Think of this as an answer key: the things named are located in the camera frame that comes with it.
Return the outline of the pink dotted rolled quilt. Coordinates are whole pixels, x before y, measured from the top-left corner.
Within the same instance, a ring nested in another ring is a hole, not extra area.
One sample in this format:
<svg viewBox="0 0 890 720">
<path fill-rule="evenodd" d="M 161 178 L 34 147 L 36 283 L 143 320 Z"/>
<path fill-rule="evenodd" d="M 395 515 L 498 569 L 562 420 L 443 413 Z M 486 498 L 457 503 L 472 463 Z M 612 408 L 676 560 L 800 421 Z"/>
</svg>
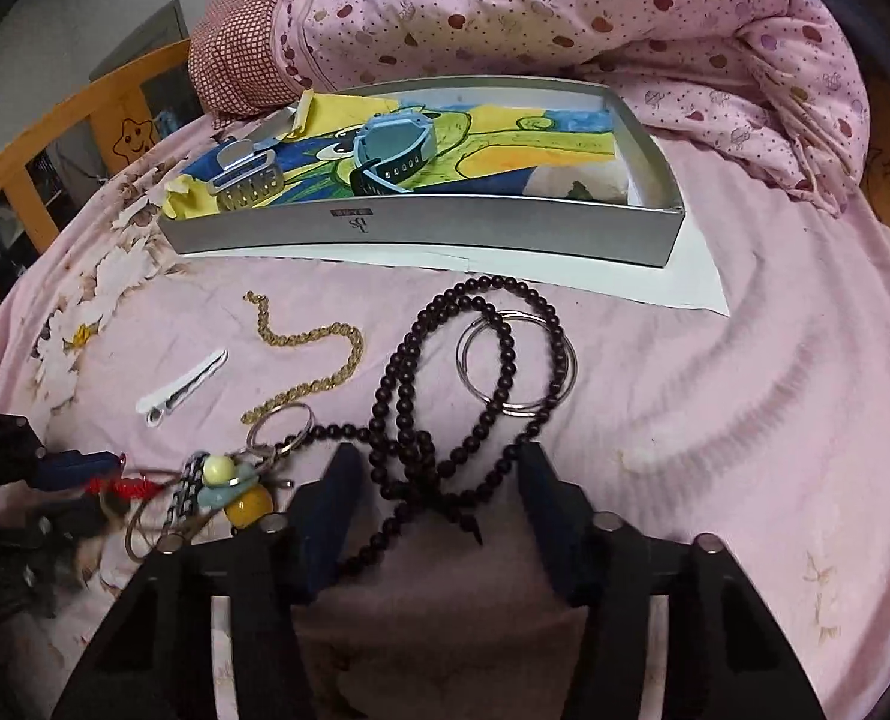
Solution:
<svg viewBox="0 0 890 720">
<path fill-rule="evenodd" d="M 573 78 L 832 215 L 860 188 L 865 83 L 820 0 L 281 0 L 274 34 L 282 70 L 321 91 Z"/>
</svg>

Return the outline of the red checkered pillow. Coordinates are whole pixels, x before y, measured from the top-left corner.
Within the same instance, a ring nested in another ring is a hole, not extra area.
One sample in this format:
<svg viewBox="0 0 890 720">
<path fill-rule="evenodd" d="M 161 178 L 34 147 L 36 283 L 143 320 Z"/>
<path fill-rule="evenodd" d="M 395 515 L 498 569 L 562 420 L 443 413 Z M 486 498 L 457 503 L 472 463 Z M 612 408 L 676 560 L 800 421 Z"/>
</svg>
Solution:
<svg viewBox="0 0 890 720">
<path fill-rule="evenodd" d="M 191 31 L 188 73 L 217 121 L 246 121 L 299 96 L 279 67 L 281 0 L 209 0 Z"/>
</svg>

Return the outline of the white paper sheet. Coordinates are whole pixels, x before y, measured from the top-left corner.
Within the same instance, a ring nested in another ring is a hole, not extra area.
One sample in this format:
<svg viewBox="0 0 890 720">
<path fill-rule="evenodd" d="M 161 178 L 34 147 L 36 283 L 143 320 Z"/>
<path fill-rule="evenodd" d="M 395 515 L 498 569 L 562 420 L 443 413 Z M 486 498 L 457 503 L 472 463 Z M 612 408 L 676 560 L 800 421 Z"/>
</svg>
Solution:
<svg viewBox="0 0 890 720">
<path fill-rule="evenodd" d="M 570 255 L 448 245 L 273 245 L 217 250 L 209 255 L 217 259 L 271 257 L 427 268 L 468 275 L 491 273 L 669 309 L 708 310 L 722 317 L 731 314 L 720 271 L 705 236 L 692 220 L 682 223 L 671 257 L 662 268 Z"/>
</svg>

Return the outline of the frog drawing paper liner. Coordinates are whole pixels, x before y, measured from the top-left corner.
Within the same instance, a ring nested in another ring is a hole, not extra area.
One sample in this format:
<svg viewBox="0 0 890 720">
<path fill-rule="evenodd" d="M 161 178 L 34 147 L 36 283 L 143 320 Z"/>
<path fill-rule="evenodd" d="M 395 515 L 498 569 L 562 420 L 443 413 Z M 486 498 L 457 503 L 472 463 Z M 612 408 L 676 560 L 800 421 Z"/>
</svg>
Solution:
<svg viewBox="0 0 890 720">
<path fill-rule="evenodd" d="M 282 119 L 232 138 L 167 182 L 173 221 L 263 206 L 482 193 L 627 202 L 629 170 L 605 110 L 434 106 L 307 93 Z"/>
</svg>

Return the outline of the black white patterned hair clip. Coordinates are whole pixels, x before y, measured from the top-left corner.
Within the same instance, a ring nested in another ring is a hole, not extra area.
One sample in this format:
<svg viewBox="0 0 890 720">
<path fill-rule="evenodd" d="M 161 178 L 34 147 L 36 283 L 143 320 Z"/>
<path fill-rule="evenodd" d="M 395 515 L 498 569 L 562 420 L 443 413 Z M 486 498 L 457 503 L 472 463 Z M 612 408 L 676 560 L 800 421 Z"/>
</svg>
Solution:
<svg viewBox="0 0 890 720">
<path fill-rule="evenodd" d="M 205 463 L 208 457 L 208 452 L 198 450 L 183 463 L 170 498 L 164 532 L 178 533 L 191 541 L 208 523 L 211 511 L 198 502 L 198 494 L 205 489 Z"/>
</svg>

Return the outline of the grey shallow cardboard box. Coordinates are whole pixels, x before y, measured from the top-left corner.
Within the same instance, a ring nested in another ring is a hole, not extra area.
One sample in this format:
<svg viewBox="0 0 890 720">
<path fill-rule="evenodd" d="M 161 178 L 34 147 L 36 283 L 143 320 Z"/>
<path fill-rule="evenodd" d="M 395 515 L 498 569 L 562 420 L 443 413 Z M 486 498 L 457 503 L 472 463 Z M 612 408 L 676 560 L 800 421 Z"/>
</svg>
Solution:
<svg viewBox="0 0 890 720">
<path fill-rule="evenodd" d="M 605 110 L 629 170 L 627 202 L 482 193 L 409 193 L 263 206 L 159 226 L 180 254 L 292 244 L 437 244 L 575 255 L 663 266 L 685 216 L 662 150 L 611 89 L 538 76 L 411 78 L 346 89 L 358 98 L 434 106 L 500 104 L 534 109 Z"/>
</svg>

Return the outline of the pink floral bed sheet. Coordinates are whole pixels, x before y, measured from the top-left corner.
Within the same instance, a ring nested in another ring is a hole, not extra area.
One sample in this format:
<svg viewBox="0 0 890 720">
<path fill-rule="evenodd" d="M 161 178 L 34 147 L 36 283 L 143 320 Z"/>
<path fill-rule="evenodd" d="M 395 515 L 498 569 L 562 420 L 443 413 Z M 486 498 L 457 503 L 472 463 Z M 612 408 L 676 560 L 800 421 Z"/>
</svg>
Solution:
<svg viewBox="0 0 890 720">
<path fill-rule="evenodd" d="M 890 684 L 890 232 L 864 203 L 832 218 L 717 153 L 665 143 L 720 270 L 728 317 L 548 291 L 577 385 L 541 440 L 557 473 L 658 538 L 728 543 L 832 718 Z M 271 348 L 276 330 L 351 323 L 356 375 L 312 398 L 364 422 L 386 360 L 443 271 L 287 259 L 177 262 L 98 193 L 0 307 L 0 413 L 55 447 L 152 468 L 242 444 L 242 415 L 336 369 L 341 340 Z M 134 411 L 216 349 L 228 360 L 159 426 Z M 515 484 L 468 536 L 424 517 L 373 571 L 297 616 L 324 718 L 554 718 L 585 616 L 544 577 Z"/>
</svg>

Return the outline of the grey door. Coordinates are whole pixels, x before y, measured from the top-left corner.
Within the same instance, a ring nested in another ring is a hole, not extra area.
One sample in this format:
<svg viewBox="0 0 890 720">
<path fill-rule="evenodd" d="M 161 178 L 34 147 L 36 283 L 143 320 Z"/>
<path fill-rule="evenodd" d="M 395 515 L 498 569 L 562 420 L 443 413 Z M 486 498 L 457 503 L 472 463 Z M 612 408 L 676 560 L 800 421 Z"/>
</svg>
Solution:
<svg viewBox="0 0 890 720">
<path fill-rule="evenodd" d="M 180 0 L 170 0 L 159 10 L 155 10 L 141 25 L 136 26 L 107 57 L 100 60 L 89 73 L 89 80 L 97 82 L 98 78 L 109 75 L 123 65 L 187 37 L 187 21 L 182 4 Z"/>
</svg>

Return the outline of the red hair clip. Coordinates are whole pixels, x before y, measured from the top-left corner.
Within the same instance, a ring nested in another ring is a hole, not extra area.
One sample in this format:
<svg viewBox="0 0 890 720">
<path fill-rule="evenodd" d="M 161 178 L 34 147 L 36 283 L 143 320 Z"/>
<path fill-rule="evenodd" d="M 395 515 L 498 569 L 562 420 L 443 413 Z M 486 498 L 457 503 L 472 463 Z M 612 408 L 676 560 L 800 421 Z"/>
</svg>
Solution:
<svg viewBox="0 0 890 720">
<path fill-rule="evenodd" d="M 96 476 L 87 481 L 84 491 L 91 496 L 112 496 L 121 500 L 151 500 L 177 481 L 177 475 Z"/>
</svg>

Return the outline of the blue smart watch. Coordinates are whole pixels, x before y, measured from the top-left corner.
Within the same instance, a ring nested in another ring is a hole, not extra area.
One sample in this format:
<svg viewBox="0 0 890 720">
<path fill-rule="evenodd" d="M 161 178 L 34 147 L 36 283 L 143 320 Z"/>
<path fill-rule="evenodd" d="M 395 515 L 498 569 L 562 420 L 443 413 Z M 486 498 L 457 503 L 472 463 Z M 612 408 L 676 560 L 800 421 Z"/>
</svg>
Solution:
<svg viewBox="0 0 890 720">
<path fill-rule="evenodd" d="M 422 171 L 437 156 L 434 122 L 413 110 L 375 115 L 352 146 L 352 192 L 359 197 L 408 193 L 403 182 Z"/>
</svg>

